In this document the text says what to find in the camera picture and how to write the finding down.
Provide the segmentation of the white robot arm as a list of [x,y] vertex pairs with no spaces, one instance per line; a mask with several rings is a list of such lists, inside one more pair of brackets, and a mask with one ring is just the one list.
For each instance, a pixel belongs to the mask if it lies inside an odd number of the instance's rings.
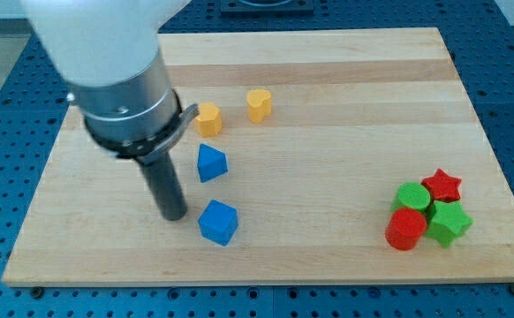
[[163,62],[160,27],[189,0],[24,0],[21,5],[79,107],[89,135],[132,159],[163,217],[187,206],[170,150],[199,115],[182,107]]

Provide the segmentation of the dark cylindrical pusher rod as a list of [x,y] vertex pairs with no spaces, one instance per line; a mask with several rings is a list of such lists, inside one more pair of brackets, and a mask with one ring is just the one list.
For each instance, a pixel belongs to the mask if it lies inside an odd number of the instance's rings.
[[187,212],[185,196],[170,155],[163,153],[154,160],[147,161],[143,157],[138,157],[135,161],[140,166],[163,218],[168,221],[177,221],[184,217]]

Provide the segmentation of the silver end effector flange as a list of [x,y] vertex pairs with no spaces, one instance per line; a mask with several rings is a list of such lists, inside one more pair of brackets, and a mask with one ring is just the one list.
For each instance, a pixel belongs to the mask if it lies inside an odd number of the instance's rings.
[[200,114],[186,108],[173,88],[161,51],[131,78],[108,86],[67,87],[93,140],[120,159],[149,165],[179,142]]

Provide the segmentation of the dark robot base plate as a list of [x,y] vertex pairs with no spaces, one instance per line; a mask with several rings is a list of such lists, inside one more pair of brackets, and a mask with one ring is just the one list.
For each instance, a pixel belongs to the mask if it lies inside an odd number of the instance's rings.
[[246,14],[285,14],[314,12],[314,0],[220,0],[220,15],[224,17]]

